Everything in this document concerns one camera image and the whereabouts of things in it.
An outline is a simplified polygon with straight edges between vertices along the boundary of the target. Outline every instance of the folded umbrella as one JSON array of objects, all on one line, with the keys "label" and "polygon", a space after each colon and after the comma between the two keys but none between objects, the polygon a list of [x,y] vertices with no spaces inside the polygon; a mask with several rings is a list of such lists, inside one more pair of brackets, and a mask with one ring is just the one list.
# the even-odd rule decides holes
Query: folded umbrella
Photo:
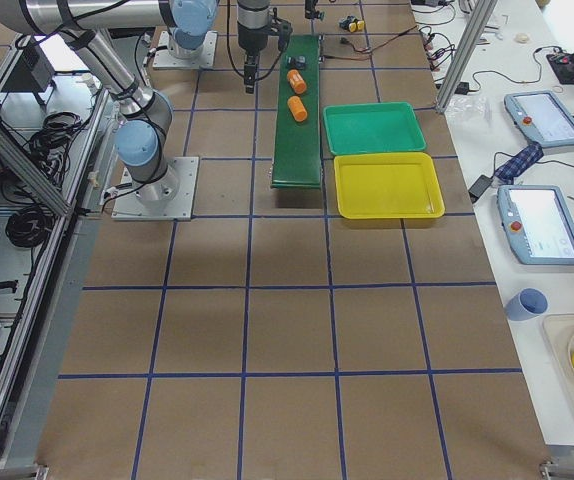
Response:
[{"label": "folded umbrella", "polygon": [[528,145],[494,171],[494,183],[513,185],[516,177],[541,158],[543,158],[543,148],[540,144],[534,142]]}]

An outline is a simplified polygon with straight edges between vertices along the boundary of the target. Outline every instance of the green tray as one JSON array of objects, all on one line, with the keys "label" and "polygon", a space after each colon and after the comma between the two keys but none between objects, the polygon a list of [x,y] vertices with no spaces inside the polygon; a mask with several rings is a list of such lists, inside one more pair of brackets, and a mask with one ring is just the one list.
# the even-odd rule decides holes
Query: green tray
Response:
[{"label": "green tray", "polygon": [[413,152],[427,146],[407,102],[334,105],[323,116],[334,155]]},{"label": "green tray", "polygon": [[[297,123],[287,99],[294,95],[287,81],[285,58],[304,56],[307,68],[301,71],[307,91],[300,96],[308,118]],[[320,188],[320,121],[318,116],[319,38],[314,35],[293,35],[283,54],[278,83],[278,113],[272,166],[272,188]]]}]

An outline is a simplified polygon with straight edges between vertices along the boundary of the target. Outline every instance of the yellow tray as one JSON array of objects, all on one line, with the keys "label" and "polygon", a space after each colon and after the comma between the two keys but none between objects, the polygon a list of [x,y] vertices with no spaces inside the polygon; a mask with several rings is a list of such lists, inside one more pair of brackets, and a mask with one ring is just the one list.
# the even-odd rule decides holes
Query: yellow tray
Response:
[{"label": "yellow tray", "polygon": [[338,210],[345,218],[437,218],[445,213],[434,162],[426,153],[334,159]]}]

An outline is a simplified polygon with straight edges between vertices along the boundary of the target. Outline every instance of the brown floor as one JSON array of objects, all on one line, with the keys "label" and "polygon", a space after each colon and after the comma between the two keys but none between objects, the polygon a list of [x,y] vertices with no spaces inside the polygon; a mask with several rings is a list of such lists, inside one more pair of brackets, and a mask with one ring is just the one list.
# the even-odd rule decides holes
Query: brown floor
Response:
[{"label": "brown floor", "polygon": [[[302,2],[284,3],[310,33]],[[414,24],[403,3],[321,2],[316,32],[351,55],[337,19],[364,18],[377,45]],[[325,62],[320,95],[416,108],[447,207],[431,222],[340,217],[325,140],[322,191],[271,190],[277,75],[245,95],[225,52],[221,36],[216,70],[153,73],[178,110],[167,153],[201,157],[195,218],[101,220],[37,460],[58,480],[540,478],[546,448],[420,36]]]}]

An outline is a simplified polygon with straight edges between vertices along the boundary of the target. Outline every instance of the plastic tray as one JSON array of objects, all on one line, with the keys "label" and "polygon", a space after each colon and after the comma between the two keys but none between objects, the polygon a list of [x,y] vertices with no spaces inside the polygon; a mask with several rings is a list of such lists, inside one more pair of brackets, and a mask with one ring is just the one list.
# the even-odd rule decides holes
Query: plastic tray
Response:
[{"label": "plastic tray", "polygon": [[335,105],[323,112],[334,155],[411,152],[427,144],[407,102]]},{"label": "plastic tray", "polygon": [[437,218],[445,213],[432,158],[422,152],[334,159],[338,210],[345,218]]}]

